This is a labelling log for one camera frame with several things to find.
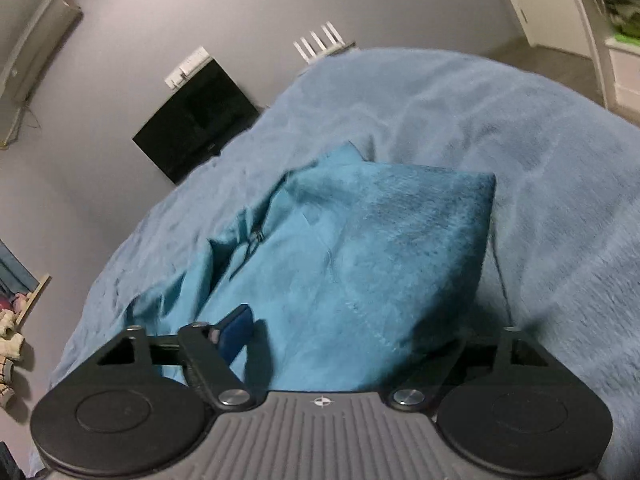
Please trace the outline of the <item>white wall air conditioner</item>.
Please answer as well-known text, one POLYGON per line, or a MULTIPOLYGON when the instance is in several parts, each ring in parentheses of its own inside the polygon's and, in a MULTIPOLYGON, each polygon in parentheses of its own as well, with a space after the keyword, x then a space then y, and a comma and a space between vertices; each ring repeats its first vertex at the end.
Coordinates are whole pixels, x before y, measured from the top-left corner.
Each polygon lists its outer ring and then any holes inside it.
POLYGON ((40 79, 81 17, 74 0, 52 0, 28 34, 1 93, 1 107, 9 119, 1 127, 2 150, 15 142, 40 79))

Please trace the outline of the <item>black flat screen television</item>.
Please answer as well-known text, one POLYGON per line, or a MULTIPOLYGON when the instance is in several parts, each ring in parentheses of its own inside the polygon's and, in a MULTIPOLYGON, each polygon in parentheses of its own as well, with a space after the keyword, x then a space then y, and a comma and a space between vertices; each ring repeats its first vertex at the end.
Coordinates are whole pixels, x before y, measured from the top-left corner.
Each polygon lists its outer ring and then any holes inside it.
POLYGON ((180 183, 250 128, 258 108, 215 61, 204 65, 145 123, 134 144, 172 183, 180 183))

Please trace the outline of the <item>teal window curtain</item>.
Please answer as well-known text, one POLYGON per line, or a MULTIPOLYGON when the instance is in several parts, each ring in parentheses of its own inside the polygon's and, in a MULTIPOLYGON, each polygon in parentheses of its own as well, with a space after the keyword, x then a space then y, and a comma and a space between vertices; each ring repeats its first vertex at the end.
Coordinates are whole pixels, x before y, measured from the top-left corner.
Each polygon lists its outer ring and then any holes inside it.
POLYGON ((38 280, 27 270, 0 240, 0 286, 1 293, 8 299, 18 294, 34 292, 39 285, 38 280))

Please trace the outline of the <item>white wall power strip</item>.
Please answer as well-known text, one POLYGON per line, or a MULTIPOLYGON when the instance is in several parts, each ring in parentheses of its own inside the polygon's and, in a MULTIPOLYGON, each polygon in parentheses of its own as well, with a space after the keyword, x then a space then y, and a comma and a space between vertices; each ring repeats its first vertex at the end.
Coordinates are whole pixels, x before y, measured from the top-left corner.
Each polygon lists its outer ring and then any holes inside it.
POLYGON ((180 88, 211 59, 212 57, 204 47, 198 47, 172 70, 165 78, 165 84, 170 90, 180 88))

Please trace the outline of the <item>teal blue hooded jacket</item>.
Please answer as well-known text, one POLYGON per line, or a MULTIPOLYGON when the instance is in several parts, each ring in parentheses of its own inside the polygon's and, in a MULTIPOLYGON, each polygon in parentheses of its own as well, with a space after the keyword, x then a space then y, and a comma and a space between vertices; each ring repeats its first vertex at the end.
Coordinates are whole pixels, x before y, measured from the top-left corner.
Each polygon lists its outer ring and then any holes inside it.
POLYGON ((288 172, 182 273, 127 307, 168 335, 240 304, 254 390, 369 389, 457 337, 486 252, 492 174, 368 162, 351 145, 288 172))

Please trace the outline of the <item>wooden window sill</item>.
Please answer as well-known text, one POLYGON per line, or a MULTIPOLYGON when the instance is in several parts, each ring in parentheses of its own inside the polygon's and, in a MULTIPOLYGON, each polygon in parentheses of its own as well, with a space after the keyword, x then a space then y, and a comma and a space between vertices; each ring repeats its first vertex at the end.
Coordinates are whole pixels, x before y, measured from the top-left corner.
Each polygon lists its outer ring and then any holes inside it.
POLYGON ((16 326, 22 327, 27 320, 30 311, 38 302, 42 293, 46 290, 51 281, 50 274, 44 274, 39 281, 37 287, 32 292, 26 292, 26 294, 19 294, 14 300, 14 310, 16 312, 16 326))

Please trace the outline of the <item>light blue bed blanket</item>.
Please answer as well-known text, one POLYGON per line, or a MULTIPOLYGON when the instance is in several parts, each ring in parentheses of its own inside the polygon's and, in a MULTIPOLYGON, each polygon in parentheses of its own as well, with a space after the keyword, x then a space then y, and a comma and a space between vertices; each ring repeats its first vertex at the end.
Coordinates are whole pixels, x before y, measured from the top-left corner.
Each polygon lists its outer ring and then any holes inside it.
POLYGON ((609 479, 639 474, 639 130, 546 78, 454 52, 320 62, 193 170, 92 285, 62 382, 288 172, 351 145, 368 162, 492 174, 485 257, 458 334, 526 330, 608 404, 609 479))

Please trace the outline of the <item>white bedroom door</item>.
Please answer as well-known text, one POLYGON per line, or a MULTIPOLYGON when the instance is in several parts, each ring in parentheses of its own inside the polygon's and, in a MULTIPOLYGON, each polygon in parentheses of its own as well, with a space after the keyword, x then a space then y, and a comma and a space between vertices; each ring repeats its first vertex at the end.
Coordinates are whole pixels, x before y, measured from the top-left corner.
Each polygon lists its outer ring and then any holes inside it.
POLYGON ((590 58, 589 44, 574 0, 510 0, 532 47, 590 58))

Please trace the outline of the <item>white wifi router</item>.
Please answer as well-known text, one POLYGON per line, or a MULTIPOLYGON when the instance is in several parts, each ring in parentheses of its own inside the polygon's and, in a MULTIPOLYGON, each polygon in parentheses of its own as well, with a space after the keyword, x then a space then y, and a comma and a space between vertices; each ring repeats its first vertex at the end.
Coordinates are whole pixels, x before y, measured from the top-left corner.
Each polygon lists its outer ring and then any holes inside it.
POLYGON ((293 47, 307 65, 357 49, 356 42, 345 40, 331 22, 322 24, 320 32, 311 30, 307 36, 299 37, 293 47))

